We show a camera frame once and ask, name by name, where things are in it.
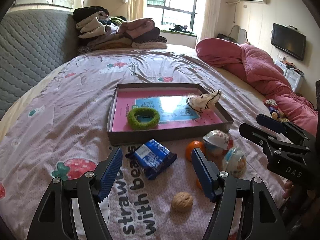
green hair scrunchie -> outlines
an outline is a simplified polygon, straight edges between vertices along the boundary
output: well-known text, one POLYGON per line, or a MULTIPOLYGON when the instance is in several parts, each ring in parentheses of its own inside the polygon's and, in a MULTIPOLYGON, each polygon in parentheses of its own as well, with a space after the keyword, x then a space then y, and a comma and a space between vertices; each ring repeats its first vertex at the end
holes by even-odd
POLYGON ((160 121, 159 112, 149 107, 138 107, 132 109, 127 116, 128 123, 133 130, 148 130, 154 128, 160 121), (152 120, 149 122, 139 122, 137 115, 149 115, 152 120))

beige curtain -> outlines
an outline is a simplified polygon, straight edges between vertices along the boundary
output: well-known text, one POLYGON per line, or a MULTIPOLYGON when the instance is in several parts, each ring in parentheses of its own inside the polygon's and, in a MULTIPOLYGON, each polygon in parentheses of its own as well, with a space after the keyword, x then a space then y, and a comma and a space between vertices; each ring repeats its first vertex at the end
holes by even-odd
POLYGON ((130 0, 128 6, 128 20, 143 18, 143 12, 147 7, 147 0, 130 0))
POLYGON ((220 3, 221 0, 205 1, 203 24, 201 34, 198 35, 198 41, 214 37, 214 31, 219 18, 220 3))

window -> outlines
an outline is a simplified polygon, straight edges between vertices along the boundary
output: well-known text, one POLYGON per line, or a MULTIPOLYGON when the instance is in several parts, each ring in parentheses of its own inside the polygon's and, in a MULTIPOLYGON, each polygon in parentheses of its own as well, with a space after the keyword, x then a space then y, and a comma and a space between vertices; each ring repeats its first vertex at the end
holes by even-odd
POLYGON ((156 26, 170 24, 172 28, 187 25, 193 29, 197 0, 147 0, 146 16, 153 18, 156 26))

tangerine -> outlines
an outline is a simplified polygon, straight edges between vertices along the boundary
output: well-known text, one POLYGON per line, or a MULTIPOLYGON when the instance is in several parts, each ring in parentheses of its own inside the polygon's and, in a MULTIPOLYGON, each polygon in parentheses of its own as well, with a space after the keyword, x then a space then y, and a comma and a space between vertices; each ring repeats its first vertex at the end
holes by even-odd
POLYGON ((201 187, 201 184, 200 184, 200 181, 199 181, 199 179, 197 179, 197 182, 196 182, 196 184, 197 184, 197 187, 198 187, 199 189, 201 189, 201 190, 202 190, 202 187, 201 187))
POLYGON ((191 143, 188 144, 186 147, 186 158, 188 161, 191 162, 191 153, 194 148, 200 148, 202 153, 205 155, 205 146, 203 142, 200 141, 192 141, 191 143))

pink paper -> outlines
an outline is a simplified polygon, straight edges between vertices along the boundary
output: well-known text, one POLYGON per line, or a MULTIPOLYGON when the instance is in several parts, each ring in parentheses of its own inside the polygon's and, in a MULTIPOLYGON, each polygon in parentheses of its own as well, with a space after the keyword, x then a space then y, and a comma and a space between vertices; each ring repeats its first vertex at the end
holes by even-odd
POLYGON ((155 129, 173 129, 222 123, 212 110, 197 113, 187 104, 187 98, 194 90, 119 91, 116 99, 112 131, 132 131, 127 122, 127 114, 135 107, 152 107, 160 114, 160 122, 155 129))

